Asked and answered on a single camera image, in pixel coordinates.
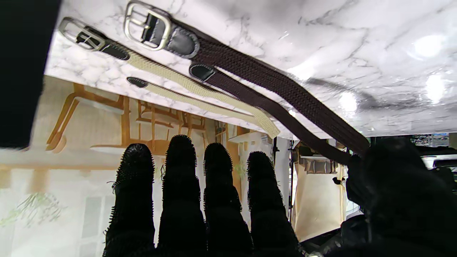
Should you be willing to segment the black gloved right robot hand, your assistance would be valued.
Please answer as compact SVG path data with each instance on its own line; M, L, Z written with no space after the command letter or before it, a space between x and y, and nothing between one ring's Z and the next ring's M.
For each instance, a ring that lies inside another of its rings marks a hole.
M248 157L251 228L241 215L230 155L220 143L204 153L204 211L189 137L174 136L165 155L158 246L154 244L154 162L149 148L129 145L113 184L115 204L104 257L300 257L274 168L265 153ZM456 194L428 170L417 148L387 138L348 165L348 197L363 209L361 230L327 257L455 257Z

